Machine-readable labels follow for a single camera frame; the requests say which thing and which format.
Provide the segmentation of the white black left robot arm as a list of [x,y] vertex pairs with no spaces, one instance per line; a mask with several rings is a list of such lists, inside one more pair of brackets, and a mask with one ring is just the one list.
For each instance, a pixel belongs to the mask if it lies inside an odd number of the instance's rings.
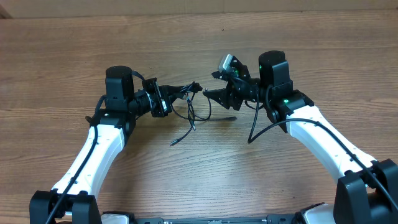
[[158,85],[156,78],[142,78],[142,89],[134,89],[133,78],[141,74],[127,66],[106,69],[106,93],[92,117],[87,117],[88,137],[67,173],[49,191],[36,191],[29,204],[31,223],[55,223],[69,215],[73,223],[135,223],[127,212],[100,213],[97,197],[103,181],[124,149],[139,117],[150,113],[163,118],[172,112],[172,103],[198,93],[197,82],[188,85]]

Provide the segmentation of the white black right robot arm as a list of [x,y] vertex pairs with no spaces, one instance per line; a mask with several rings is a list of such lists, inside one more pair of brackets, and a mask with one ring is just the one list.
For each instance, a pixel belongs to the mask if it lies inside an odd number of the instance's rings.
[[259,56],[259,77],[234,55],[225,55],[213,78],[222,89],[205,96],[227,109],[244,102],[265,109],[272,127],[299,140],[324,166],[336,183],[333,204],[318,203],[293,215],[267,217],[267,223],[396,223],[397,164],[378,161],[347,140],[304,93],[294,88],[282,51]]

